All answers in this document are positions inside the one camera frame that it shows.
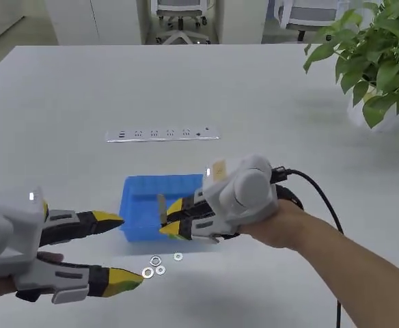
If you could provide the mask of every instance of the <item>blue container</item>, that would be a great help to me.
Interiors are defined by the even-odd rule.
[[[165,241],[159,233],[160,216],[157,195],[166,197],[166,207],[186,197],[202,185],[202,174],[187,176],[130,176],[125,180],[119,215],[128,241]]]

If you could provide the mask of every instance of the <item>office chair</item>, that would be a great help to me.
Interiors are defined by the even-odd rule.
[[[298,30],[298,41],[302,42],[306,31],[332,24],[349,7],[350,0],[275,0],[274,17],[282,29]]]
[[[169,17],[168,27],[173,27],[173,21],[178,18],[178,29],[173,31],[161,32],[156,35],[157,44],[172,44],[177,39],[183,39],[187,44],[193,44],[191,38],[204,40],[210,44],[207,35],[184,30],[184,18],[189,17],[195,21],[195,26],[207,25],[206,13],[210,0],[151,0],[151,10],[162,21],[164,17]]]

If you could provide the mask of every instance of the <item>socket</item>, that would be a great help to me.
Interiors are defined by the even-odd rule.
[[[213,126],[183,128],[132,128],[108,131],[106,142],[138,142],[138,141],[187,141],[215,140],[221,136]]]

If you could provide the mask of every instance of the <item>table surface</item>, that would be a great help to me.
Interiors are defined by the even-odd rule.
[[[399,133],[353,127],[334,60],[308,75],[304,60],[297,44],[15,48],[0,63],[0,189],[41,185],[51,208],[117,212],[127,176],[198,173],[220,156],[260,153],[315,178],[347,235],[399,266]],[[214,125],[222,140],[105,143],[114,128],[185,125]],[[330,221],[315,190],[286,185]],[[4,297],[0,327],[334,327],[335,299],[296,253],[248,236],[171,247],[132,247],[119,230],[46,247],[138,272],[165,253],[167,271],[110,299]]]

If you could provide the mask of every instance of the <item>metal washer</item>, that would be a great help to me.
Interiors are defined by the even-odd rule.
[[[158,275],[164,275],[166,272],[166,268],[163,265],[159,265],[158,267],[156,267],[156,273]]]
[[[158,267],[161,264],[161,257],[157,256],[157,255],[152,256],[151,260],[150,260],[150,264],[153,267]]]
[[[150,266],[142,270],[142,277],[144,277],[145,279],[150,279],[153,275],[154,275],[154,269]]]
[[[174,254],[174,260],[175,261],[181,261],[183,259],[183,254],[182,253],[175,253]]]

